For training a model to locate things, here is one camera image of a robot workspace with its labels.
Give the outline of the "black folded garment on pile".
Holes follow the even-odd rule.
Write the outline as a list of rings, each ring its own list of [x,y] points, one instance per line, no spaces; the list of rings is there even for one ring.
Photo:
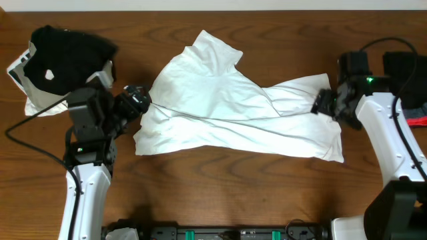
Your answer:
[[[117,46],[105,38],[50,25],[36,29],[30,42],[35,53],[23,68],[24,76],[36,88],[55,95],[84,86],[117,52]]]

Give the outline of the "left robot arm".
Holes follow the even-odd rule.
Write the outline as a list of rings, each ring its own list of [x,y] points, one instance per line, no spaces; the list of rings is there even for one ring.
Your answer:
[[[65,135],[67,197],[59,237],[100,239],[117,158],[115,140],[147,112],[151,97],[143,86],[128,85],[117,96],[103,87],[85,87],[66,101],[73,125]]]

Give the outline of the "white Mr Robot t-shirt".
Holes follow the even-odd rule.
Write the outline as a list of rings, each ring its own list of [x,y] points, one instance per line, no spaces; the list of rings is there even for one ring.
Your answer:
[[[157,76],[134,135],[137,155],[201,146],[342,162],[341,129],[312,113],[326,74],[260,87],[237,70],[242,52],[202,31]]]

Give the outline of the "beige folded garment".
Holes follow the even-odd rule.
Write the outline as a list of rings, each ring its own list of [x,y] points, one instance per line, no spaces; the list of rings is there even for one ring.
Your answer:
[[[30,50],[30,55],[31,55],[30,58],[32,58],[32,56],[34,56],[36,52],[36,48],[32,42],[29,42],[28,50]],[[47,91],[36,88],[36,86],[24,74],[24,66],[26,66],[30,58],[26,62],[20,63],[18,66],[16,66],[13,71],[17,74],[17,76],[21,80],[21,83],[26,92],[26,96],[28,96],[31,102],[36,106],[36,108],[38,108],[39,111],[41,111],[44,108],[48,107],[49,105],[53,104],[54,102],[67,96],[67,93],[65,95],[56,95],[56,94],[49,93]],[[107,61],[103,66],[102,70],[110,70],[113,74],[113,61],[111,60]]]

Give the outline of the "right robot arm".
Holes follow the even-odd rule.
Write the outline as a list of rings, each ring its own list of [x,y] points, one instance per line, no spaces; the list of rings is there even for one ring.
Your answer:
[[[320,90],[311,112],[365,129],[383,189],[363,215],[332,220],[329,239],[425,239],[426,158],[386,77],[375,77],[364,51],[338,59],[338,88]]]

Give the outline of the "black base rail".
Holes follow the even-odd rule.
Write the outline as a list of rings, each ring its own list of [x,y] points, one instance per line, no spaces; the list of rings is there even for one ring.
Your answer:
[[[145,240],[330,240],[330,227],[293,219],[285,225],[190,226],[156,223],[142,232]]]

